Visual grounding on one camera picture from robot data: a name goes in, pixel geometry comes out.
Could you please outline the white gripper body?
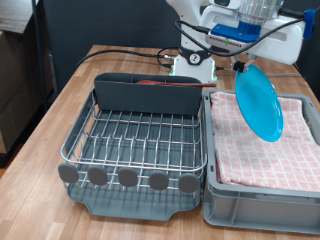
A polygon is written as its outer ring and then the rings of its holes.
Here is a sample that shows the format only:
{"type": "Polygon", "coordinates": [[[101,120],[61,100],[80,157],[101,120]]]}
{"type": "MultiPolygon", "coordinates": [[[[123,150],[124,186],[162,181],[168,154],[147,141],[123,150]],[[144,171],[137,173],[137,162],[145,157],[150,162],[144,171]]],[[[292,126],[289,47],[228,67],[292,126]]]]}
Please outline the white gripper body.
{"type": "Polygon", "coordinates": [[[209,32],[209,45],[232,54],[254,54],[285,64],[293,64],[300,54],[304,21],[279,14],[281,4],[211,4],[199,24],[209,32]]]}

